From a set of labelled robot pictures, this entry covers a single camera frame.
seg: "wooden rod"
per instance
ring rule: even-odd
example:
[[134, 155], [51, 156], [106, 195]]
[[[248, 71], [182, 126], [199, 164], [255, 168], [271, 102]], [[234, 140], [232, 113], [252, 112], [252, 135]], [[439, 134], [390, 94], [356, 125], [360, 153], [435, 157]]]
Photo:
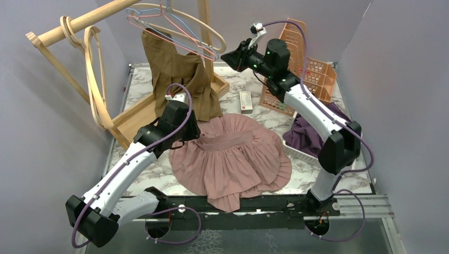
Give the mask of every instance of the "wooden rod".
[[[209, 0], [197, 0], [198, 3], [198, 13], [200, 15], [200, 20], [207, 25], [210, 25], [210, 12], [209, 12]], [[201, 27], [201, 40], [211, 47], [212, 37], [211, 34], [203, 27]], [[209, 75], [211, 82], [214, 82], [215, 76], [213, 74], [213, 62], [209, 59], [204, 59], [204, 66], [206, 68], [206, 73]]]
[[[73, 29], [74, 33], [85, 29], [86, 27], [93, 25], [103, 19], [139, 2], [140, 0], [114, 0], [110, 3], [107, 3], [97, 9], [88, 12], [76, 19], [72, 20], [70, 25]], [[49, 47], [55, 44], [58, 41], [61, 41], [65, 38], [64, 33], [62, 31], [61, 26], [54, 28], [44, 34], [38, 36], [42, 41], [43, 45]]]
[[90, 105], [91, 100], [89, 95], [84, 91], [84, 89], [78, 84], [78, 82], [73, 78], [69, 71], [64, 67], [64, 65], [58, 60], [58, 58], [53, 55], [50, 50], [45, 47], [39, 38], [33, 33], [29, 32], [26, 34], [28, 39], [33, 43], [33, 45], [46, 57], [46, 59], [54, 66], [55, 69], [73, 86], [73, 88], [81, 95], [81, 97]]

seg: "wooden clothes rack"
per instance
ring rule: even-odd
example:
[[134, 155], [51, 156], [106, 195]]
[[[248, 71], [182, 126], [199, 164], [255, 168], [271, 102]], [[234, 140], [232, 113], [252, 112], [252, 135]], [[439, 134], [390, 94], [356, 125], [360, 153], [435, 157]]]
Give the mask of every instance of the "wooden clothes rack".
[[[71, 34], [75, 34], [127, 7], [139, 2], [140, 0], [113, 0], [93, 11], [90, 11], [76, 19], [68, 19], [69, 30]], [[205, 24], [210, 24], [209, 0], [197, 0], [200, 20]], [[58, 26], [39, 36], [33, 32], [26, 34], [33, 45], [47, 58], [47, 60], [58, 70], [58, 72], [72, 85], [72, 87], [80, 94], [80, 96], [90, 105], [89, 95], [73, 78], [69, 71], [63, 64], [53, 55], [48, 47], [67, 38], [69, 42], [74, 39], [67, 35], [67, 29]], [[211, 34], [201, 28], [201, 40], [204, 44], [212, 47]], [[204, 65], [207, 74], [211, 77], [211, 87], [214, 89], [219, 97], [222, 97], [229, 91], [229, 84], [213, 71], [213, 62], [205, 59]], [[125, 149], [133, 141], [138, 129], [144, 125], [149, 124], [155, 118], [154, 105], [156, 99], [153, 93], [146, 95], [135, 105], [115, 117], [112, 122], [113, 125], [107, 128], [111, 134], [118, 140], [120, 145]]]

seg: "white marble table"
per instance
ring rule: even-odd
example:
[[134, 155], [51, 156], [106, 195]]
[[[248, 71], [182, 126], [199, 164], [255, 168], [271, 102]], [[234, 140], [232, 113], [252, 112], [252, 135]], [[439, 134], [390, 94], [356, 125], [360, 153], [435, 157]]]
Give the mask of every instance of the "white marble table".
[[[223, 113], [239, 113], [239, 94], [241, 90], [251, 91], [253, 100], [253, 113], [248, 115], [258, 121], [267, 129], [275, 131], [282, 138], [282, 134], [291, 127], [292, 118], [258, 105], [262, 84], [256, 80], [252, 71], [242, 73], [233, 71], [230, 67], [215, 67], [215, 72], [230, 84], [230, 91], [220, 99]], [[151, 70], [149, 67], [136, 67], [134, 69], [125, 109], [140, 100], [146, 94], [152, 92]], [[345, 112], [345, 105], [338, 85], [334, 89], [333, 101]], [[113, 155], [109, 169], [123, 156], [124, 150], [115, 142]], [[172, 167], [168, 161], [168, 151], [159, 160], [145, 169], [125, 192], [125, 196], [135, 196], [144, 189], [155, 186], [166, 195], [193, 195], [182, 186], [173, 176]], [[293, 164], [293, 173], [290, 182], [281, 190], [273, 194], [305, 194], [313, 185], [318, 175], [319, 168], [296, 158], [290, 158]], [[356, 168], [362, 168], [362, 159], [357, 161]], [[371, 193], [370, 180], [367, 173], [345, 175], [337, 189], [346, 188], [355, 193]]]

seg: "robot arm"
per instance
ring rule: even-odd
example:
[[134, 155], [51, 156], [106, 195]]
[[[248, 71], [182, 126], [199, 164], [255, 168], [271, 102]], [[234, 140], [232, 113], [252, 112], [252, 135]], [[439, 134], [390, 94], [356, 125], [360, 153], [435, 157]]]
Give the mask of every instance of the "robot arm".
[[[251, 27], [251, 31], [260, 40], [259, 31], [264, 31], [264, 28], [258, 23]], [[348, 123], [341, 119], [312, 96], [307, 88], [302, 89], [300, 78], [288, 70], [290, 52], [283, 40], [269, 40], [265, 55], [262, 55], [257, 52], [254, 39], [248, 38], [236, 50], [223, 54], [221, 59], [236, 71], [250, 68], [264, 76], [270, 93], [295, 109], [325, 141], [318, 156], [322, 169], [307, 196], [313, 209], [326, 205], [333, 196], [341, 170], [360, 154], [360, 141], [336, 124], [336, 121], [346, 124], [359, 135], [362, 132], [360, 125], [355, 121]], [[331, 120], [323, 111], [334, 119]]]
[[158, 199], [150, 192], [143, 192], [119, 202], [139, 174], [154, 163], [165, 150], [170, 149], [175, 141], [185, 142], [199, 138], [200, 129], [192, 111], [180, 131], [150, 150], [145, 150], [181, 125], [188, 112], [185, 98], [185, 94], [178, 94], [170, 100], [159, 119], [139, 129], [125, 155], [98, 184], [81, 198], [73, 195], [67, 200], [66, 210], [70, 225], [97, 247], [108, 243], [120, 225], [152, 213], [158, 206]]

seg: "pink wire hanger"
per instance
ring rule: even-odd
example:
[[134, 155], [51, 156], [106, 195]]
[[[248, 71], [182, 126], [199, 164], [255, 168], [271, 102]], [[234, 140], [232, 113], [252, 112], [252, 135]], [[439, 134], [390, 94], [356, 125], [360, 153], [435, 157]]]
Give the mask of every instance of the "pink wire hanger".
[[[183, 48], [183, 49], [185, 49], [185, 50], [187, 50], [187, 51], [189, 51], [191, 53], [194, 53], [194, 54], [196, 54], [198, 56], [202, 56], [202, 57], [207, 58], [207, 59], [209, 59], [211, 61], [216, 61], [218, 59], [218, 55], [217, 55], [217, 53], [214, 50], [212, 50], [212, 49], [210, 49], [208, 47], [204, 47], [201, 44], [198, 44], [198, 42], [195, 41], [195, 39], [193, 39], [187, 32], [185, 32], [183, 29], [181, 29], [178, 25], [176, 25], [173, 21], [171, 21], [170, 18], [167, 15], [165, 15], [165, 12], [163, 11], [163, 6], [162, 6], [162, 0], [159, 0], [159, 13], [158, 14], [141, 15], [142, 13], [147, 12], [147, 11], [157, 10], [156, 8], [153, 8], [153, 9], [150, 9], [150, 10], [143, 10], [141, 12], [139, 12], [139, 11], [137, 11], [135, 9], [132, 9], [132, 8], [129, 8], [127, 10], [131, 10], [132, 12], [136, 12], [137, 14], [139, 14], [139, 15], [131, 15], [131, 14], [127, 15], [127, 20], [128, 20], [128, 22], [130, 24], [132, 24], [132, 25], [134, 25], [134, 26], [144, 30], [147, 33], [150, 33], [151, 35], [154, 35], [154, 36], [156, 36], [156, 37], [158, 37], [158, 38], [160, 38], [162, 40], [168, 41], [168, 42], [170, 42], [170, 43], [172, 43], [172, 44], [174, 44], [174, 45], [176, 45], [176, 46], [178, 46], [180, 48]], [[146, 22], [142, 21], [141, 18], [145, 18], [145, 17], [159, 17], [159, 16], [163, 16], [174, 27], [176, 27], [179, 31], [181, 31], [184, 35], [186, 35], [191, 41], [193, 41], [197, 47], [202, 48], [205, 51], [209, 52], [211, 56], [208, 56], [205, 53], [200, 53], [198, 50], [194, 50], [192, 48], [189, 48], [188, 46], [183, 45], [183, 44], [181, 44], [181, 43], [179, 43], [179, 42], [177, 42], [177, 41], [175, 41], [173, 39], [169, 39], [169, 38], [161, 36], [161, 35], [159, 35], [157, 33], [152, 33], [152, 32], [149, 32], [148, 30], [146, 30], [145, 28], [151, 28], [151, 26], [148, 25]]]

